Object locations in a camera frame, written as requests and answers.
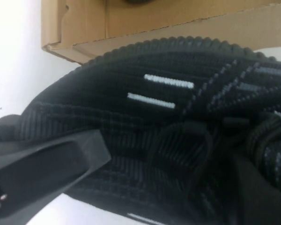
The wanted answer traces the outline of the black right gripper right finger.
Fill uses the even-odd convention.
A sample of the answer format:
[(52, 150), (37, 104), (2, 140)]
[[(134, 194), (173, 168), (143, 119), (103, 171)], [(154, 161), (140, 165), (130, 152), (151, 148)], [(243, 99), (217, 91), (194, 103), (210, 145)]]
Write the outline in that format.
[(281, 192), (240, 155), (233, 155), (233, 181), (234, 225), (281, 225)]

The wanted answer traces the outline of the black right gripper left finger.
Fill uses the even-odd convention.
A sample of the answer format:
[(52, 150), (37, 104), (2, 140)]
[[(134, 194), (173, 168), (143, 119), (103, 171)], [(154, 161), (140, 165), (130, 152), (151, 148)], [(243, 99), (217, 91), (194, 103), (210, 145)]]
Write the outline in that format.
[(0, 142), (0, 222), (28, 222), (110, 161), (98, 130), (48, 141)]

